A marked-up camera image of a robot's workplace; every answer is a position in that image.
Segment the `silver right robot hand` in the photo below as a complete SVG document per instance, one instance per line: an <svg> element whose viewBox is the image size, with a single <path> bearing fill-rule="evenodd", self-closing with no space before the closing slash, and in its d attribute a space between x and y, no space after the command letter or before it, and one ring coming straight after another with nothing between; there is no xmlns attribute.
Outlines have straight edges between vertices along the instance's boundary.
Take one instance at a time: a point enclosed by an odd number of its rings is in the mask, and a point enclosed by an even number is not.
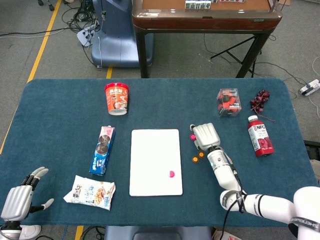
<svg viewBox="0 0 320 240"><path fill-rule="evenodd" d="M194 144L198 150L207 151L209 148L220 146L221 140L212 122L191 124L189 128L195 135Z"/></svg>

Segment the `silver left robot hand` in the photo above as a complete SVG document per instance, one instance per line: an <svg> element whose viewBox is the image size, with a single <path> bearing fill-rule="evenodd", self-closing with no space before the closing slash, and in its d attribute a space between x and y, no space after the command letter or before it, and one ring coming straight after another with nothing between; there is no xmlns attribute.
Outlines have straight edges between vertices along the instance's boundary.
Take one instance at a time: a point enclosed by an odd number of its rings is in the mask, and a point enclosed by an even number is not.
<svg viewBox="0 0 320 240"><path fill-rule="evenodd" d="M34 191L48 171L41 166L26 176L19 186L10 189L0 216L5 222L22 222L28 214L43 211L53 204L54 199L50 198L44 204L32 206Z"/></svg>

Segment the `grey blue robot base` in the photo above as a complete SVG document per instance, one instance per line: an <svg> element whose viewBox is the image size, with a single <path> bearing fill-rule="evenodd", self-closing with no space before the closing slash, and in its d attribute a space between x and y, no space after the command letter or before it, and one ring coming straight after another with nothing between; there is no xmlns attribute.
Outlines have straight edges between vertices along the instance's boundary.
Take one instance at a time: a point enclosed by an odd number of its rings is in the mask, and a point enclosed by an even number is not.
<svg viewBox="0 0 320 240"><path fill-rule="evenodd" d="M107 226L104 240L212 240L208 226Z"/></svg>

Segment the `white rectangular board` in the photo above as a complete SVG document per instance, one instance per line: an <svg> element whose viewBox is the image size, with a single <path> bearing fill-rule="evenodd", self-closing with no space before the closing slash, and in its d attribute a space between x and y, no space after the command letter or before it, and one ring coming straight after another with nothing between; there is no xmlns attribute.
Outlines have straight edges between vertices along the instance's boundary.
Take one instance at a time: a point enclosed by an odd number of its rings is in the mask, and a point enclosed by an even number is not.
<svg viewBox="0 0 320 240"><path fill-rule="evenodd" d="M134 129L131 132L129 195L183 194L178 129Z"/></svg>

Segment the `white sneaker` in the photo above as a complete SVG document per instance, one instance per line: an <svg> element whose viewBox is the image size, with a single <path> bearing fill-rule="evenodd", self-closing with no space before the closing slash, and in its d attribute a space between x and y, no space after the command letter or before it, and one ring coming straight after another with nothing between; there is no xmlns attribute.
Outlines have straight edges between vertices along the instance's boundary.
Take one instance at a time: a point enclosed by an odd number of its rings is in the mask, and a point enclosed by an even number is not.
<svg viewBox="0 0 320 240"><path fill-rule="evenodd" d="M21 225L19 240L29 240L38 236L42 230L41 225Z"/></svg>

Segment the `clear box with red toy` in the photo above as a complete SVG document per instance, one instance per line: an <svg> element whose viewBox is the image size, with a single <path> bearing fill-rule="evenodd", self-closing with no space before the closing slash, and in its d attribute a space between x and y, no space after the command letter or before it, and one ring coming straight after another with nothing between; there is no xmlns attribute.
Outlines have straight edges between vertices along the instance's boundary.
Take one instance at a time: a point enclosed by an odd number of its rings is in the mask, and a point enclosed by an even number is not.
<svg viewBox="0 0 320 240"><path fill-rule="evenodd" d="M235 117L242 110L237 88L221 88L216 97L220 117Z"/></svg>

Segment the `red juice bottle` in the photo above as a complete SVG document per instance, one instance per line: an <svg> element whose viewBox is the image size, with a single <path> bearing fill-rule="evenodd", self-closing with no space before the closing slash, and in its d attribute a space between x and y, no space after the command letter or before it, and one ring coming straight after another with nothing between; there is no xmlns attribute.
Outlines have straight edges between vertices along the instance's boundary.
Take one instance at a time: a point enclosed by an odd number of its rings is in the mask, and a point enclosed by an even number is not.
<svg viewBox="0 0 320 240"><path fill-rule="evenodd" d="M271 155L275 152L265 124L257 115L248 117L248 134L257 157Z"/></svg>

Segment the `dark red grape bunch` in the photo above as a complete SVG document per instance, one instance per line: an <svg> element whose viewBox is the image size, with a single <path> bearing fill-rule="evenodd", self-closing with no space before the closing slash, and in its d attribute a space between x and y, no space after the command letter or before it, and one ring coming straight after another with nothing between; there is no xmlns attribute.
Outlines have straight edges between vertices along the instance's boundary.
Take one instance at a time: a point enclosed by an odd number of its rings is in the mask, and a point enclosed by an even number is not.
<svg viewBox="0 0 320 240"><path fill-rule="evenodd" d="M274 119L271 119L263 115L265 104L268 102L271 94L268 90L260 90L256 96L250 101L250 109L259 117L264 118L268 121L274 122Z"/></svg>

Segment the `white snack bag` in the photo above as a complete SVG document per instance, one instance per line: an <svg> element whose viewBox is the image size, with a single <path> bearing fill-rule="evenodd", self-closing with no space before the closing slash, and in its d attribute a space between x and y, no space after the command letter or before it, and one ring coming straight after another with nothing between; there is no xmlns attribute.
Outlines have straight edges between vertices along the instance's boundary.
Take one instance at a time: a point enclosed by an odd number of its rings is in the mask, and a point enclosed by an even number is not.
<svg viewBox="0 0 320 240"><path fill-rule="evenodd" d="M114 182L105 182L76 175L71 191L63 200L67 203L98 207L109 211L116 191Z"/></svg>

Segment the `red instant noodle cup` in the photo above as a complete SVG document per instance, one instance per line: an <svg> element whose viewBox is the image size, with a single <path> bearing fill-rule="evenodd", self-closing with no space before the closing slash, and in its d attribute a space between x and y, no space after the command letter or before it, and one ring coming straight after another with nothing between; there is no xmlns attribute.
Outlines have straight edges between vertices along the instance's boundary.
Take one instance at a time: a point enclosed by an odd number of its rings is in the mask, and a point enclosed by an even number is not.
<svg viewBox="0 0 320 240"><path fill-rule="evenodd" d="M121 82L108 83L104 87L107 110L112 116L125 115L128 111L129 86Z"/></svg>

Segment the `blue cookie box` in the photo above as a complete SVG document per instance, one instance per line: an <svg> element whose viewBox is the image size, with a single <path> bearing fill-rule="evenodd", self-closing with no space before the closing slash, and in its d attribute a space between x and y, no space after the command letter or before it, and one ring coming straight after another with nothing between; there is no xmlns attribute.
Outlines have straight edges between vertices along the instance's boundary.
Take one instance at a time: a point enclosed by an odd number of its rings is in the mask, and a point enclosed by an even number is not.
<svg viewBox="0 0 320 240"><path fill-rule="evenodd" d="M101 127L89 173L98 176L103 176L105 174L115 139L115 133L116 129L110 125Z"/></svg>

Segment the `white red printed box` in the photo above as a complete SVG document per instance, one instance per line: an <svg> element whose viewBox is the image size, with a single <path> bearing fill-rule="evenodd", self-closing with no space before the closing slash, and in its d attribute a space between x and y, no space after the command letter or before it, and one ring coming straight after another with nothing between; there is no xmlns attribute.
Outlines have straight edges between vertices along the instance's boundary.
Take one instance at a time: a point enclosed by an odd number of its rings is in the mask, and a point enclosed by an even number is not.
<svg viewBox="0 0 320 240"><path fill-rule="evenodd" d="M213 234L212 240L242 240L242 239L226 231L223 232L222 230L217 230Z"/></svg>

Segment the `brown mahjong table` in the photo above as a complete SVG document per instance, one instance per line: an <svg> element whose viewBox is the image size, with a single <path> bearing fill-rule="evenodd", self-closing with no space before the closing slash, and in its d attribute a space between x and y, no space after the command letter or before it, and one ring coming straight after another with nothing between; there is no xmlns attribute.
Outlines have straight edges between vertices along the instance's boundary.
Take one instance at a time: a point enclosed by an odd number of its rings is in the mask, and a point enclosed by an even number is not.
<svg viewBox="0 0 320 240"><path fill-rule="evenodd" d="M186 9L186 0L131 0L140 75L148 78L145 36L151 33L251 34L237 78L244 78L283 15L277 0L218 1Z"/></svg>

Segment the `dark print mahjong tile row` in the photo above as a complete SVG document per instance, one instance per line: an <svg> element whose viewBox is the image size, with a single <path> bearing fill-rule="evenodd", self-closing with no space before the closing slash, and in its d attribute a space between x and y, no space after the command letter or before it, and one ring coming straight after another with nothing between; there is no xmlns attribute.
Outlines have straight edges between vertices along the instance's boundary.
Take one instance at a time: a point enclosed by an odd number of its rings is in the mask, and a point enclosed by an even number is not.
<svg viewBox="0 0 320 240"><path fill-rule="evenodd" d="M186 10L208 10L211 8L211 0L185 0Z"/></svg>

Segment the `blue machine base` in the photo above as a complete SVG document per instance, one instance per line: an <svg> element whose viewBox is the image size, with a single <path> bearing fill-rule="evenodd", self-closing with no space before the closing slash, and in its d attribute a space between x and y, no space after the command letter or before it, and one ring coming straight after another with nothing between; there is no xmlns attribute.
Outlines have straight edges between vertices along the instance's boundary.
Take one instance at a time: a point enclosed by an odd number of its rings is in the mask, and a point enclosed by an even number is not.
<svg viewBox="0 0 320 240"><path fill-rule="evenodd" d="M94 34L91 59L97 67L138 68L132 0L92 0L100 30Z"/></svg>

